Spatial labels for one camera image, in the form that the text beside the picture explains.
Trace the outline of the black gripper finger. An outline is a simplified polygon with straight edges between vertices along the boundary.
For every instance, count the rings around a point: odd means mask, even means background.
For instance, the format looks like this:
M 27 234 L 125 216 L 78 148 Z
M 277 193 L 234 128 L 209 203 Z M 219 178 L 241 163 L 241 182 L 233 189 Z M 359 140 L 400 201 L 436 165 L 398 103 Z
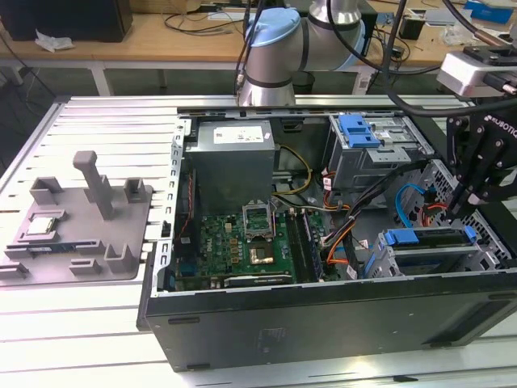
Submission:
M 476 174 L 480 180 L 476 190 L 479 201 L 474 206 L 516 196 L 516 176 L 510 183 L 504 183 L 516 172 L 516 140 L 485 135 L 481 145 Z
M 468 117 L 450 117 L 447 122 L 447 162 L 457 185 L 446 199 L 448 217 L 470 215 L 479 201 L 476 194 L 480 180 L 476 177 L 485 126 Z

